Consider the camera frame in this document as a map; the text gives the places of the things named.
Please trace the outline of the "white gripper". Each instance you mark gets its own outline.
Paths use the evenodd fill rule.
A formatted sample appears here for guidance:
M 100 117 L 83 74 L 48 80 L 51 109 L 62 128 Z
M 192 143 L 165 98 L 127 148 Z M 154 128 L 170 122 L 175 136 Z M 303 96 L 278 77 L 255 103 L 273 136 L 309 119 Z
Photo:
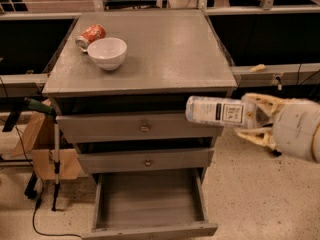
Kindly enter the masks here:
M 298 99 L 288 102 L 287 99 L 259 93 L 246 93 L 241 100 L 255 104 L 269 119 L 275 119 L 272 129 L 236 129 L 238 137 L 271 150 L 277 148 L 291 157 L 317 160 L 316 102 Z

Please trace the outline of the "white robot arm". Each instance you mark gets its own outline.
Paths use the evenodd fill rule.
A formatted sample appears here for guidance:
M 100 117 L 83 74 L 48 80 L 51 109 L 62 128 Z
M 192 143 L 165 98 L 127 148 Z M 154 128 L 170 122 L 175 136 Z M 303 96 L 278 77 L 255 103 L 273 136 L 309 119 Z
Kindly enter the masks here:
M 320 162 L 320 104 L 307 99 L 282 99 L 247 93 L 245 103 L 256 105 L 271 123 L 268 127 L 235 129 L 236 134 L 272 151 Z

